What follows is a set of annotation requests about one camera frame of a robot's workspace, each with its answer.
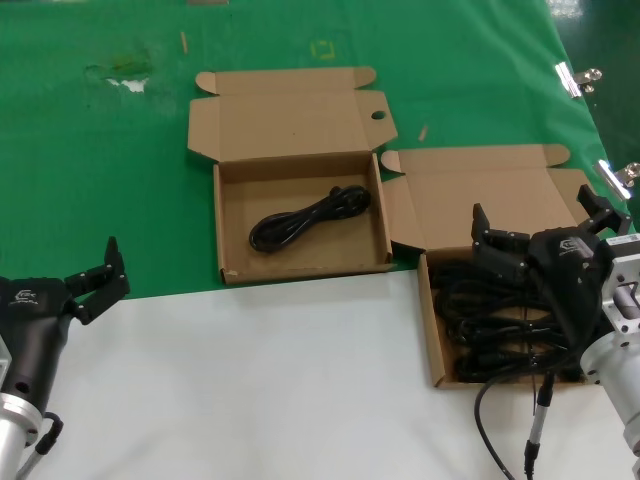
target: cardboard box flap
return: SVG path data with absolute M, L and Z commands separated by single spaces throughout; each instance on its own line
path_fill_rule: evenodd
M 565 163 L 569 156 L 563 145 L 419 148 L 385 152 L 381 162 L 397 173 L 441 173 L 551 167 Z
M 255 72 L 202 72 L 196 84 L 216 95 L 250 93 L 309 93 L 353 90 L 373 83 L 371 67 L 301 68 Z
M 473 205 L 492 228 L 533 234 L 585 218 L 581 170 L 560 145 L 516 145 L 385 152 L 385 168 L 404 173 L 383 184 L 392 242 L 426 251 L 471 245 Z
M 576 224 L 589 218 L 586 210 L 577 200 L 580 187 L 589 185 L 587 175 L 582 170 L 572 168 L 550 168 L 547 173 L 555 183 Z
M 365 152 L 396 135 L 384 93 L 369 90 L 219 96 L 189 112 L 189 149 L 219 162 Z
M 407 247 L 425 250 L 427 247 L 414 210 L 407 177 L 398 177 L 382 184 L 391 241 Z

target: silver clip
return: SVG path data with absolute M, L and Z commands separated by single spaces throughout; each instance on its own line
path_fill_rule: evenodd
M 578 98 L 582 96 L 582 92 L 592 93 L 592 82 L 600 80 L 602 78 L 602 72 L 595 68 L 590 68 L 586 72 L 571 74 L 567 62 L 562 62 L 556 65 L 556 73 L 560 77 L 562 86 L 567 91 L 571 98 Z
M 595 169 L 620 200 L 627 201 L 631 198 L 630 189 L 633 187 L 635 179 L 640 178 L 640 163 L 630 163 L 623 169 L 614 172 L 609 162 L 598 160 Z
M 596 82 L 602 78 L 602 72 L 597 68 L 590 68 L 586 72 L 576 73 L 573 80 L 582 87 L 585 93 L 593 93 L 592 82 Z

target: green table surface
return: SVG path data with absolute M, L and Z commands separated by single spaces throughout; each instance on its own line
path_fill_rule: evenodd
M 388 148 L 562 143 L 604 192 L 544 0 L 3 3 L 0 52 L 6 277 L 93 266 L 116 235 L 133 297 L 222 287 L 211 171 L 186 148 L 204 70 L 371 65 L 399 131 Z
M 598 68 L 602 80 L 586 102 L 616 168 L 640 162 L 640 3 L 638 0 L 547 0 L 576 71 Z M 629 202 L 640 220 L 640 195 Z

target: black cable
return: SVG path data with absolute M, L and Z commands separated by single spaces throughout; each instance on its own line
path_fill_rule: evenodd
M 532 362 L 544 362 L 545 357 L 557 358 L 569 348 L 550 305 L 533 283 L 514 284 L 469 262 L 454 261 L 433 271 L 431 285 L 439 290 L 435 310 L 446 323 L 449 338 L 468 349 L 455 363 L 461 382 L 484 383 Z M 524 308 L 523 319 L 498 313 L 514 307 Z M 530 322 L 530 308 L 548 313 Z M 528 345 L 529 351 L 514 349 L 521 345 Z M 577 365 L 562 373 L 567 379 L 580 377 Z
M 515 477 L 511 474 L 511 472 L 509 472 L 504 462 L 500 459 L 500 456 L 498 455 L 496 450 L 493 448 L 493 445 L 491 445 L 491 441 L 489 440 L 489 437 L 487 436 L 487 433 L 484 430 L 484 426 L 482 425 L 482 419 L 480 417 L 480 406 L 482 404 L 482 399 L 484 395 L 487 393 L 487 390 L 489 390 L 493 385 L 497 383 L 513 380 L 522 375 L 529 375 L 531 373 L 556 371 L 559 367 L 563 366 L 563 364 L 565 364 L 566 362 L 573 360 L 573 357 L 575 356 L 575 354 L 582 351 L 584 347 L 587 345 L 587 343 L 589 342 L 589 340 L 592 338 L 593 332 L 597 328 L 600 317 L 602 316 L 602 308 L 601 308 L 602 296 L 600 293 L 600 289 L 597 285 L 593 289 L 593 292 L 596 300 L 595 307 L 594 307 L 594 315 L 591 319 L 589 319 L 589 324 L 587 325 L 587 328 L 585 328 L 585 335 L 580 342 L 575 344 L 572 348 L 568 349 L 566 353 L 561 355 L 559 359 L 555 362 L 551 362 L 550 359 L 547 358 L 545 359 L 544 362 L 538 363 L 537 366 L 535 367 L 523 368 L 518 371 L 510 372 L 510 373 L 492 378 L 482 386 L 482 388 L 478 392 L 478 395 L 476 396 L 476 400 L 473 406 L 473 416 L 475 418 L 476 425 L 478 427 L 478 432 L 480 433 L 480 436 L 482 437 L 482 441 L 487 447 L 487 450 L 489 450 L 489 453 L 493 457 L 493 460 L 496 462 L 496 464 L 498 465 L 498 467 L 500 468 L 504 476 L 507 477 L 508 480 L 515 480 Z M 530 474 L 527 473 L 527 480 L 532 480 L 532 479 L 533 479 L 533 471 L 531 471 Z
M 258 252 L 276 252 L 318 222 L 342 220 L 364 213 L 371 194 L 359 185 L 333 187 L 329 196 L 297 212 L 276 213 L 262 219 L 249 234 L 249 243 Z
M 46 412 L 44 418 L 51 420 L 51 427 L 49 431 L 45 433 L 40 441 L 36 444 L 35 451 L 40 455 L 46 455 L 49 450 L 53 448 L 58 440 L 58 437 L 62 433 L 62 427 L 64 423 L 60 420 L 60 417 L 55 413 Z

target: coiled black cable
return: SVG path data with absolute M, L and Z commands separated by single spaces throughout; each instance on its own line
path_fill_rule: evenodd
M 469 262 L 453 261 L 433 270 L 431 286 L 439 290 L 435 310 L 445 321 L 449 338 L 468 348 L 455 363 L 461 382 L 484 383 L 532 363 L 546 363 L 569 348 L 549 304 L 531 283 L 516 285 Z M 498 314 L 513 307 L 548 313 L 533 322 Z M 529 345 L 530 351 L 514 345 Z M 567 365 L 561 375 L 577 381 L 579 367 Z
M 249 243 L 258 252 L 277 252 L 316 223 L 355 217 L 364 213 L 370 204 L 371 194 L 364 187 L 333 187 L 329 196 L 307 208 L 262 219 L 251 230 Z

